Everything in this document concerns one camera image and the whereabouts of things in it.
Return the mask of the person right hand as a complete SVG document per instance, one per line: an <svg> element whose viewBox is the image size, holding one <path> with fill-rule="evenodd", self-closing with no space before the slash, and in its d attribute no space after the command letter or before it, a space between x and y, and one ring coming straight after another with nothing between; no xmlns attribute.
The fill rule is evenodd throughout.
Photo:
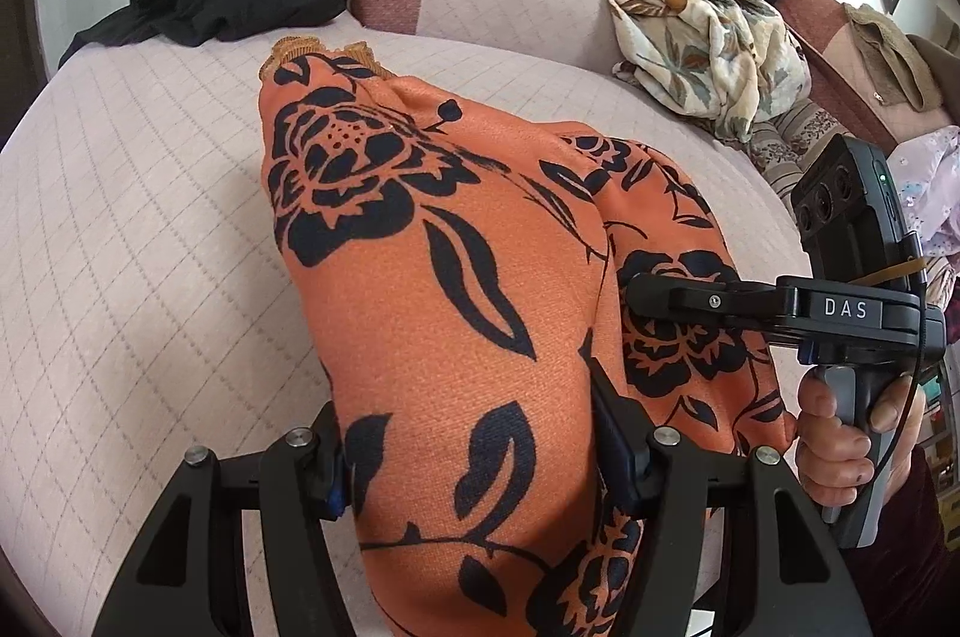
<svg viewBox="0 0 960 637"><path fill-rule="evenodd" d="M884 502L903 488L911 473L914 445L918 444L926 397L916 390L907 405L911 378L890 383L872 412L872 429L877 434L895 431L902 417L907 418L892 460ZM799 445L797 472L800 484L822 507L853 504L857 488L871 479L874 463L869 460L869 436L854 426L846 426L836 414L836 396L817 371L807 372L799 385Z"/></svg>

